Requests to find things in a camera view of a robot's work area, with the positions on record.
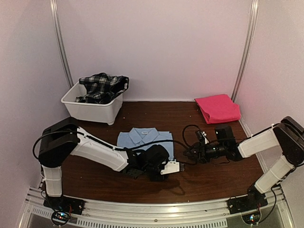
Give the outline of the light blue shirt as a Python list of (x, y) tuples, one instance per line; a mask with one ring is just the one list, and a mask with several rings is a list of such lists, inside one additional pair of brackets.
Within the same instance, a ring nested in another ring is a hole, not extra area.
[(156, 128), (132, 128), (129, 132), (119, 133), (117, 146), (133, 148), (161, 140), (173, 140), (171, 132), (158, 131)]

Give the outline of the pink trousers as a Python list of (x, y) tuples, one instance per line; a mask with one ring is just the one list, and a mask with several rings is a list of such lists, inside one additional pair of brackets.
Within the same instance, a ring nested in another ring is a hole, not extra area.
[(221, 124), (238, 121), (240, 107), (227, 94), (194, 99), (207, 124)]

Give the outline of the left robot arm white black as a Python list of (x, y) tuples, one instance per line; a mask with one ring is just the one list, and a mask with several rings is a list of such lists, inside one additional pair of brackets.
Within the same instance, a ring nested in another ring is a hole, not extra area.
[(39, 161), (46, 183), (49, 202), (58, 211), (68, 207), (63, 197), (62, 163), (70, 155), (83, 157), (133, 177), (147, 174), (151, 181), (168, 178), (163, 171), (169, 163), (169, 154), (161, 145), (148, 150), (136, 150), (116, 147), (78, 126), (77, 120), (68, 117), (48, 128), (35, 141), (40, 146), (35, 158)]

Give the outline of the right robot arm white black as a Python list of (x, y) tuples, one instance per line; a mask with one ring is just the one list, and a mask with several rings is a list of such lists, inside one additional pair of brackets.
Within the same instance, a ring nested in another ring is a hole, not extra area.
[(248, 188), (243, 201), (246, 209), (254, 209), (261, 203), (264, 193), (303, 165), (304, 128), (290, 116), (245, 139), (237, 139), (226, 124), (217, 126), (215, 134), (216, 139), (208, 141), (203, 132), (197, 131), (199, 141), (190, 147), (187, 157), (200, 163), (222, 156), (238, 162), (275, 147), (282, 151), (268, 171)]

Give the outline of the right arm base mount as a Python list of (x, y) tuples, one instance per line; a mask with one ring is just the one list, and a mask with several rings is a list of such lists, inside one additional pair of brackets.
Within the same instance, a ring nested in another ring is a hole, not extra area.
[(258, 225), (262, 221), (261, 208), (267, 205), (266, 195), (253, 188), (245, 196), (232, 196), (227, 200), (230, 215), (240, 213), (242, 221), (249, 226)]

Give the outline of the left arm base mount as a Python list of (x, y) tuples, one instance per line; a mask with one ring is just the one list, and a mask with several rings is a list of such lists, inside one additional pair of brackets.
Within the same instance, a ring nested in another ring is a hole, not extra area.
[(52, 209), (51, 221), (55, 226), (61, 227), (66, 225), (72, 215), (82, 215), (85, 201), (67, 196), (51, 197), (45, 190), (41, 191), (41, 196), (44, 199), (43, 205)]

